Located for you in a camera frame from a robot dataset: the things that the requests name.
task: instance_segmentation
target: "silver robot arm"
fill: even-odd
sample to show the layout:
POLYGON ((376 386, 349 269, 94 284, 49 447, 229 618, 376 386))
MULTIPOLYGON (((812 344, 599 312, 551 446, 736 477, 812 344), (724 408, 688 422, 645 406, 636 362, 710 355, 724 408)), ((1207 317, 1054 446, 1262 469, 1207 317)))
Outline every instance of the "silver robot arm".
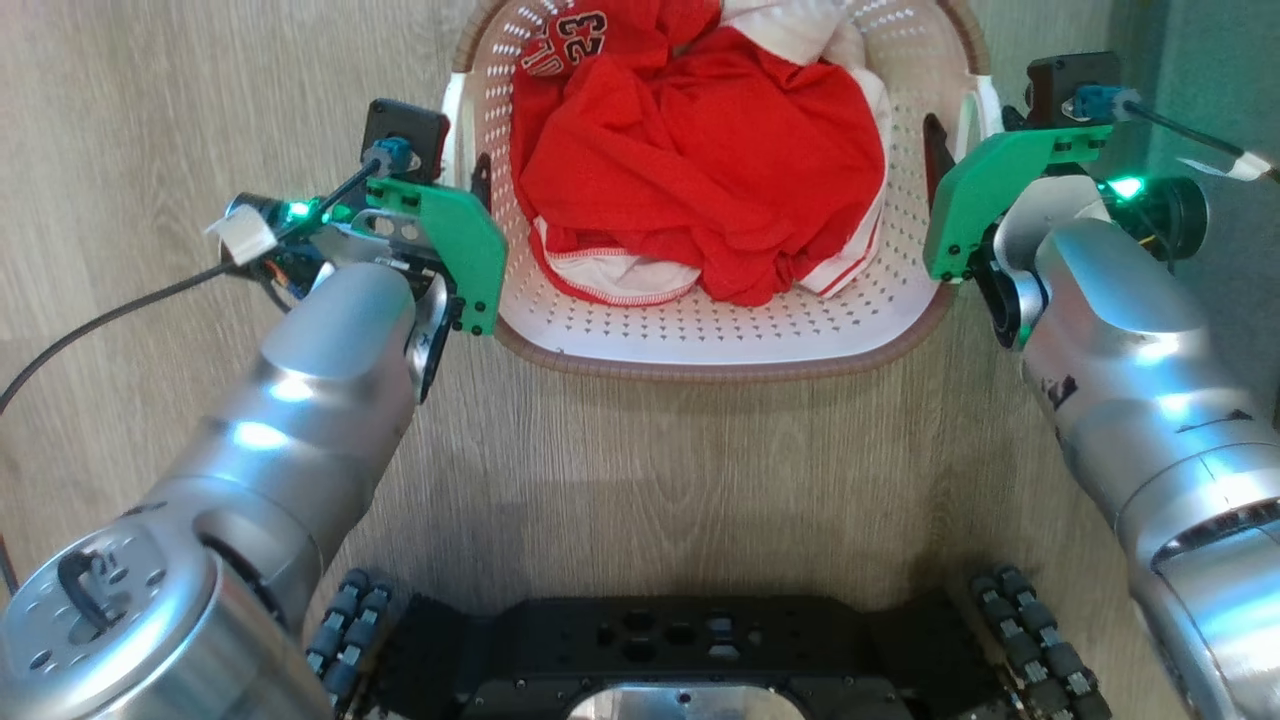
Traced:
POLYGON ((447 332, 434 290, 360 264, 294 309, 142 503, 13 598, 0 717, 332 716, 297 639, 447 332))
POLYGON ((1280 717, 1280 436, 1124 231, 1041 237, 997 250, 1029 322, 1024 379, 1124 548, 1148 634, 1193 716, 1280 717))

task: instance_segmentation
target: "laundry basket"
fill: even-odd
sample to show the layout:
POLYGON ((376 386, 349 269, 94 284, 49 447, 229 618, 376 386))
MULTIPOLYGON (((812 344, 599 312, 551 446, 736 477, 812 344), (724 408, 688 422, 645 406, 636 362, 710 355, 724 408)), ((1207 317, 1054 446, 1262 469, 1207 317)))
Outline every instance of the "laundry basket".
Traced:
POLYGON ((655 307, 605 307, 557 291, 529 249, 512 190, 512 74, 524 44, 575 0, 480 0, 444 100, 453 120, 445 182, 468 187, 476 159, 493 164, 493 215, 511 245, 498 338, 532 363, 627 378, 748 380, 833 375, 901 357, 942 319, 952 286, 929 279, 923 122, 934 114, 959 159, 997 132, 1000 102, 986 42, 966 0, 852 0, 868 65, 893 105, 881 250, 844 292, 804 290, 765 307, 713 302, 701 291, 655 307))

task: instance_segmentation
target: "white tape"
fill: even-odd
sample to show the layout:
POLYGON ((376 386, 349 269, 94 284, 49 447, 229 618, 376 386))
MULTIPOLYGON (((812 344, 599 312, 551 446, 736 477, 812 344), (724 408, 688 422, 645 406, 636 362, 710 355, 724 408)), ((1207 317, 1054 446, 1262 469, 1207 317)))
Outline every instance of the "white tape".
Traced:
POLYGON ((218 241, 219 258, 225 249, 227 254, 241 268, 266 255, 280 243, 262 215, 248 205, 241 205, 221 220, 209 225, 205 237, 212 237, 218 241))
POLYGON ((1231 178, 1242 182, 1253 182, 1262 176, 1271 172, 1271 163, 1267 163, 1262 158, 1258 158, 1253 152, 1245 152, 1235 160, 1235 165, 1228 172, 1219 170, 1217 168, 1211 168, 1204 163, 1198 160, 1190 160, 1187 158, 1179 158, 1179 163, 1187 165, 1188 168, 1197 169, 1207 176, 1213 176, 1217 178, 1231 178))

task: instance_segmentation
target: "laminate floor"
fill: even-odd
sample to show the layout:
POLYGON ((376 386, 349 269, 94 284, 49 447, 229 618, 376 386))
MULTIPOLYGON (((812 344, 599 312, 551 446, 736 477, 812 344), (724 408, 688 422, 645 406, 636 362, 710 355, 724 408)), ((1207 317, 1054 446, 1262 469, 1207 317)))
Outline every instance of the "laminate floor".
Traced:
MULTIPOLYGON (((1103 49, 1115 14, 1106 0, 974 8, 1011 96, 1028 60, 1103 49)), ((371 97, 438 102, 468 12, 466 0, 0 5, 0 375, 210 265, 200 231, 238 191, 333 187, 371 97)), ((51 363, 0 421, 0 529, 18 570, 128 507, 275 319, 256 288, 224 279, 51 363)), ((993 560, 1032 573, 1117 717, 1179 716, 1120 551, 966 291, 909 357, 820 382, 567 377, 492 341, 451 342, 337 566, 390 568, 470 611, 671 592, 826 593, 873 609, 993 560)))

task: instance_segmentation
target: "brown basket rim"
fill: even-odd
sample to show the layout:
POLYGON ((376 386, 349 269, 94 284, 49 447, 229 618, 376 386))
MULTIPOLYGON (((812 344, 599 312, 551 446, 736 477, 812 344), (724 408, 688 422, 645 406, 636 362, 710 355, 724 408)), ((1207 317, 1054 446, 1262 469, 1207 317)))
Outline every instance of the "brown basket rim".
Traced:
MULTIPOLYGON (((471 18, 462 29, 462 38, 453 55, 453 72, 470 73, 480 51, 480 41, 494 18, 512 0, 477 0, 471 18)), ((978 26, 978 19, 969 6, 969 0, 936 0, 938 8, 956 28, 960 44, 969 60, 969 72, 974 76, 991 74, 991 53, 986 36, 978 26)), ((810 360, 801 363, 780 363, 762 365, 653 365, 645 363, 618 363, 575 357, 552 352, 534 345, 499 319, 494 336, 516 356, 562 373, 607 377, 631 380, 667 380, 692 383, 730 382, 781 382, 805 380, 847 375, 874 370, 893 363, 915 350, 942 323, 947 310, 955 302, 956 286, 943 283, 933 295, 924 313, 902 334, 892 342, 870 352, 836 357, 831 360, 810 360)))

